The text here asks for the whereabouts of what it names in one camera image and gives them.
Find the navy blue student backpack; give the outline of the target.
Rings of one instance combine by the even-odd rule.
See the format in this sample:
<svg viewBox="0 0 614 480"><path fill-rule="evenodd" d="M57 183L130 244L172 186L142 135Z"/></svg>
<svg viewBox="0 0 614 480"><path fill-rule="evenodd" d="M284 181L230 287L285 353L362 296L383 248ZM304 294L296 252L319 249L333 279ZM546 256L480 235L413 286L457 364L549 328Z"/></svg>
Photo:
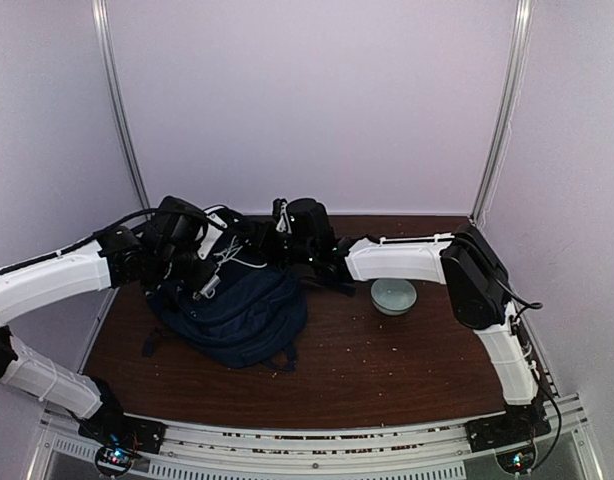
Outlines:
<svg viewBox="0 0 614 480"><path fill-rule="evenodd" d="M254 218L225 205L213 205L228 224L211 253L228 246L233 238L242 245L211 299L194 300L194 292L177 280L164 281L154 292L143 290L152 313L194 349L232 369L263 364L277 371L291 372L298 356L296 337L308 321L304 286L334 290L346 296L355 293L318 284L306 265L273 265L253 248Z"/></svg>

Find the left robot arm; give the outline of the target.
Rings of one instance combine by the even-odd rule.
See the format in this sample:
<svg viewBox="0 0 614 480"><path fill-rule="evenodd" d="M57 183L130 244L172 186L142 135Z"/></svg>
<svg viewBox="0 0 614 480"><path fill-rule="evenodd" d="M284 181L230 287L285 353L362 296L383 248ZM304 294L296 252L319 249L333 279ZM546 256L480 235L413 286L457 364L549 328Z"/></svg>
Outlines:
<svg viewBox="0 0 614 480"><path fill-rule="evenodd" d="M88 437L125 451L140 449L144 429L108 383L39 354L9 324L41 307L131 283L147 293L166 280L203 288L216 269L209 255L226 223L172 196L142 213L147 219L135 227L127 227L133 218L127 215L72 245L0 268L0 384L62 406Z"/></svg>

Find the white charger with cable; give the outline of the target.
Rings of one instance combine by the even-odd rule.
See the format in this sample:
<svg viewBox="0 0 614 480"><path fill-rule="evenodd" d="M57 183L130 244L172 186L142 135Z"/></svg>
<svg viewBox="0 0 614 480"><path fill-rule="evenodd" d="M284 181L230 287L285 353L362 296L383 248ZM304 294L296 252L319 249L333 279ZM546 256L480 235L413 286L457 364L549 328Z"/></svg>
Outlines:
<svg viewBox="0 0 614 480"><path fill-rule="evenodd" d="M200 300L201 298L211 299L215 295L216 288L221 283L223 276L227 273L228 267L236 260L241 249L242 245L240 242L236 238L233 238L228 246L210 255L210 259L215 264L215 268L205 284L194 292L194 300Z"/></svg>

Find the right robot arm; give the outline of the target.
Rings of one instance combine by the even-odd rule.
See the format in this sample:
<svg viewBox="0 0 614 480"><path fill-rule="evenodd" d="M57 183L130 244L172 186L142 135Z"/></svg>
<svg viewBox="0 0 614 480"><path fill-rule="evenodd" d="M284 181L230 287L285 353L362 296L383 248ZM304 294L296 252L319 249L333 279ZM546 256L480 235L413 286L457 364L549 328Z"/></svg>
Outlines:
<svg viewBox="0 0 614 480"><path fill-rule="evenodd" d="M266 260L306 265L322 286L349 292L355 282L380 279L445 286L454 318L484 345L503 393L503 413L466 424L471 449L531 443L550 432L520 326L533 305L513 292L506 267L473 224L414 238L337 237L325 206L301 198L275 200L271 217L253 220L252 228L249 243Z"/></svg>

